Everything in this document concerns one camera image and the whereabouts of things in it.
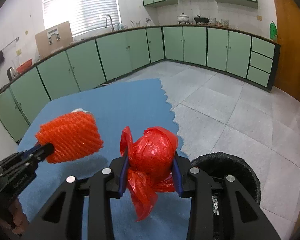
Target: window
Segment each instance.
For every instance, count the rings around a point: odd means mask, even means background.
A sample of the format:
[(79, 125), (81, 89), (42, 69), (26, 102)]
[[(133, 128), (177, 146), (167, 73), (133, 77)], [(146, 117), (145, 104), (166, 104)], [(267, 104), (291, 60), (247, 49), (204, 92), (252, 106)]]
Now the window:
[(113, 24), (120, 23), (117, 0), (42, 0), (46, 29), (70, 21), (72, 35), (105, 26), (109, 14)]

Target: white pot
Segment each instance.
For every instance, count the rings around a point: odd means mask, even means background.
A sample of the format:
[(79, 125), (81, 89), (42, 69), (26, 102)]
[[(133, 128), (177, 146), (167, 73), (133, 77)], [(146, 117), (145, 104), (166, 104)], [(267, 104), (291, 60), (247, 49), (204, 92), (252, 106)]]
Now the white pot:
[(187, 22), (189, 22), (189, 16), (188, 15), (185, 15), (185, 14), (180, 14), (179, 16), (178, 16), (178, 22), (185, 22), (185, 23), (187, 23)]

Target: black trash bag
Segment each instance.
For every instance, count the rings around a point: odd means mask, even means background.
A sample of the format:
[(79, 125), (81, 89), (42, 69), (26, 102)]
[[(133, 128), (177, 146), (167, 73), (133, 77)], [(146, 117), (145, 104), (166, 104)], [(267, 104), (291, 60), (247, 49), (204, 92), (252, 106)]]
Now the black trash bag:
[(226, 175), (235, 176), (255, 199), (256, 203), (260, 205), (260, 181), (244, 159), (224, 152), (218, 152), (199, 156), (191, 164), (205, 171), (208, 175), (220, 179), (223, 179)]

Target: red plastic bag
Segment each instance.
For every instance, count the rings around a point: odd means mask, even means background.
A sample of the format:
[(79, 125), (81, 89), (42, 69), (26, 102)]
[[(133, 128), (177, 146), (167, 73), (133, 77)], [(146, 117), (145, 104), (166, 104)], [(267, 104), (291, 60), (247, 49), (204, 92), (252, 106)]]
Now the red plastic bag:
[(143, 136), (133, 143), (127, 126), (121, 135), (122, 156), (126, 147), (130, 164), (127, 188), (136, 209), (137, 221), (140, 221), (150, 214), (157, 202), (156, 192), (175, 191), (171, 166), (178, 147), (178, 137), (156, 126), (145, 130)]

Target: silver screw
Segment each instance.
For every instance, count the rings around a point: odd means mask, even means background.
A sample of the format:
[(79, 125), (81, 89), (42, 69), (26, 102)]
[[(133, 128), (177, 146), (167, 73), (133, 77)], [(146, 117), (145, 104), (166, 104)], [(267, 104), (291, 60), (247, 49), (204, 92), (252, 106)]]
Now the silver screw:
[(192, 174), (197, 174), (197, 173), (199, 173), (199, 169), (198, 168), (196, 168), (196, 167), (193, 167), (193, 168), (191, 168), (190, 169), (190, 172), (192, 173)]
[(234, 181), (235, 181), (235, 177), (232, 176), (232, 175), (226, 176), (226, 179), (227, 179), (227, 181), (229, 181), (229, 182), (234, 182)]
[(75, 176), (69, 176), (68, 178), (66, 178), (66, 182), (68, 183), (72, 183), (75, 181)]
[(112, 170), (110, 168), (104, 168), (102, 170), (102, 174), (104, 174), (104, 175), (110, 174), (111, 172), (112, 172)]

